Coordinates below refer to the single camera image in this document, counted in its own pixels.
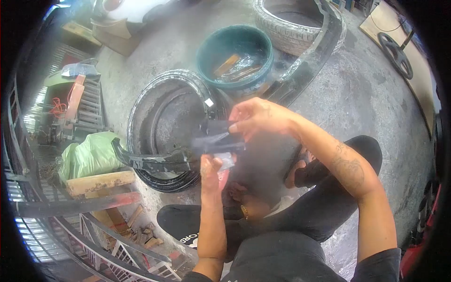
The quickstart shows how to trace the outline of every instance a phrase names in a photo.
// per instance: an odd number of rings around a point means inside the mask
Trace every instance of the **hand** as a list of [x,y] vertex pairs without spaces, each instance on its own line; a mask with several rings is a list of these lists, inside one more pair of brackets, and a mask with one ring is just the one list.
[[295,115],[287,108],[256,97],[233,107],[229,120],[237,122],[230,126],[229,131],[241,132],[246,142],[260,130],[287,134]]
[[200,176],[202,193],[218,192],[220,193],[225,183],[220,187],[218,171],[222,166],[219,158],[213,158],[211,155],[202,155],[200,158]]

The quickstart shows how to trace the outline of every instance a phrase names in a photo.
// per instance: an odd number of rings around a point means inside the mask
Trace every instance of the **green bucket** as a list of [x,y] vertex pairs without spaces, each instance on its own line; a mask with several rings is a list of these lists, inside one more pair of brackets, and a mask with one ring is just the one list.
[[[258,62],[261,69],[236,82],[221,81],[214,71],[233,54],[238,54],[243,60],[249,58],[245,62]],[[209,85],[242,96],[258,90],[266,82],[274,63],[274,51],[268,35],[260,29],[233,25],[211,34],[198,49],[196,62],[200,76]]]

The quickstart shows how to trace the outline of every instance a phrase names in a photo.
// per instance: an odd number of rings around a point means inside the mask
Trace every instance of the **black cable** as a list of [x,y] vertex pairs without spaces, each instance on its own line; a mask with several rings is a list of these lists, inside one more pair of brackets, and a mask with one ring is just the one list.
[[369,16],[370,16],[371,20],[373,21],[373,24],[374,24],[378,29],[380,29],[380,30],[383,31],[383,32],[391,32],[391,31],[395,31],[395,30],[397,30],[403,23],[405,23],[405,21],[407,20],[407,19],[405,19],[405,20],[404,20],[402,23],[400,23],[399,26],[398,26],[397,28],[395,28],[395,29],[392,29],[392,30],[383,30],[383,29],[381,29],[380,27],[378,27],[377,24],[374,22],[373,16],[372,16],[371,14],[369,14]]

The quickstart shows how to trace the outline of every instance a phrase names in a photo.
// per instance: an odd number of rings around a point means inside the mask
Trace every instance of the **black shirt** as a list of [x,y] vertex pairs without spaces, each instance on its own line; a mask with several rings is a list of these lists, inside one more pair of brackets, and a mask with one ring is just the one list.
[[[401,250],[374,254],[355,268],[352,282],[397,282]],[[189,272],[182,282],[211,282]],[[345,282],[325,264],[321,245],[297,232],[271,232],[245,240],[238,249],[224,282]]]

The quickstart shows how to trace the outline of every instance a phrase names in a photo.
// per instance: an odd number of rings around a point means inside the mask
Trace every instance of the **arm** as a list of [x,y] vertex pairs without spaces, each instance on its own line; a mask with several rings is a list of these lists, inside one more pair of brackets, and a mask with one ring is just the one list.
[[227,251],[226,226],[217,171],[222,163],[203,155],[201,158],[201,212],[198,238],[199,262],[193,271],[212,281],[221,278]]
[[302,116],[259,98],[236,105],[230,120],[239,120],[230,127],[230,132],[242,132],[246,140],[258,130],[293,136],[356,198],[358,261],[397,247],[395,222],[382,183],[371,165],[356,151]]

